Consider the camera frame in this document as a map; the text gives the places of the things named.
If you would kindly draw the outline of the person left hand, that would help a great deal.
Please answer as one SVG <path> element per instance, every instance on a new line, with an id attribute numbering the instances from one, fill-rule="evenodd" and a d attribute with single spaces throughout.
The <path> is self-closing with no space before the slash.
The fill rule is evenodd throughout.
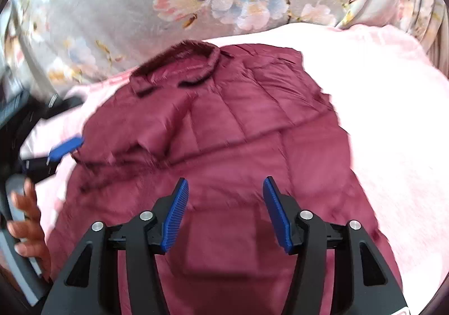
<path id="1" fill-rule="evenodd" d="M 24 214 L 24 220 L 9 221 L 8 231 L 19 243 L 15 251 L 25 258 L 34 258 L 39 263 L 45 280 L 49 280 L 51 258 L 45 235 L 40 226 L 41 211 L 37 205 L 35 186 L 29 178 L 24 181 L 24 193 L 12 192 L 12 204 Z"/>

